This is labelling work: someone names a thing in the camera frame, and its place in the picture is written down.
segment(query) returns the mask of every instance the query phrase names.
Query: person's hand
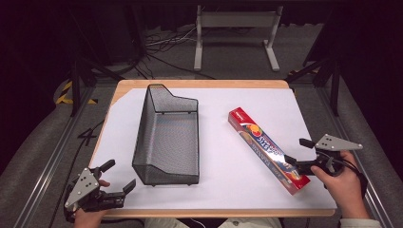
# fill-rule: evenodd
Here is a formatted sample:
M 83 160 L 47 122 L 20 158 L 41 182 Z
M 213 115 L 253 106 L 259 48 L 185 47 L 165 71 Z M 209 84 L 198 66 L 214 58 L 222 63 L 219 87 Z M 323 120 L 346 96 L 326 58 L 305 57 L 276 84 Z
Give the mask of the person's hand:
M 108 187 L 109 182 L 105 180 L 99 180 L 99 183 L 103 187 Z M 107 213 L 107 210 L 99 212 L 85 212 L 83 209 L 79 209 L 75 213 L 74 228 L 96 228 L 101 224 L 102 217 Z
M 349 151 L 341 151 L 341 158 L 356 166 L 354 156 Z M 329 193 L 341 208 L 344 219 L 369 219 L 367 209 L 361 196 L 361 185 L 356 173 L 344 167 L 337 177 L 326 174 L 317 166 L 311 167 L 312 172 L 326 185 Z

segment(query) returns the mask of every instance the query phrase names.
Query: sleeve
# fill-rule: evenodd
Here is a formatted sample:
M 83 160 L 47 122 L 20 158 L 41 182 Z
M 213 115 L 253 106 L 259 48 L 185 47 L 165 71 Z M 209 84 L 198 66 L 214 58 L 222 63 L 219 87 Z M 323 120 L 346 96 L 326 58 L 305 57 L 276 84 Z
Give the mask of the sleeve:
M 362 218 L 342 218 L 341 228 L 381 228 L 379 221 Z

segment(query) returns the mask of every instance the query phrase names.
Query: metal mesh bin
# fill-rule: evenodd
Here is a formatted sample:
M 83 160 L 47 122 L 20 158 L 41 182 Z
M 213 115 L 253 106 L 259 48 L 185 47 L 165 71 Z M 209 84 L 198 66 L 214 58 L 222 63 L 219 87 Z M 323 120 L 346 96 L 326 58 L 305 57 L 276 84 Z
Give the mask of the metal mesh bin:
M 198 100 L 149 85 L 132 166 L 145 185 L 199 183 Z

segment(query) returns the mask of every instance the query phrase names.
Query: black curtain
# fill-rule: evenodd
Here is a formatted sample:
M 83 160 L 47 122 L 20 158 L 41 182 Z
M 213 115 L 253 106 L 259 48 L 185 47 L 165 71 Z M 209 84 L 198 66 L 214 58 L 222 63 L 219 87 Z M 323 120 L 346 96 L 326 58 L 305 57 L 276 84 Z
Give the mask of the black curtain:
M 197 6 L 144 6 L 143 21 L 147 29 L 176 31 L 196 23 Z
M 403 180 L 403 17 L 399 6 L 397 2 L 375 2 L 373 13 L 343 55 L 341 69 L 365 119 Z
M 49 18 L 42 2 L 8 1 L 0 8 L 0 173 L 55 108 L 54 91 L 68 77 L 68 59 Z

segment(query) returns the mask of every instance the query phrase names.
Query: aluminum foil box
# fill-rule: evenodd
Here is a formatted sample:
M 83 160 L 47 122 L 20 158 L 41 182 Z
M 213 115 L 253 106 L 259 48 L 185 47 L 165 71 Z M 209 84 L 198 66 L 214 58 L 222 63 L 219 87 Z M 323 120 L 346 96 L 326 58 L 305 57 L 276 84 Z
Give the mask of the aluminum foil box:
M 285 162 L 284 152 L 264 133 L 264 131 L 238 107 L 229 112 L 228 122 L 248 143 L 263 163 L 272 171 L 276 178 L 294 195 L 310 180 L 300 175 L 297 169 Z

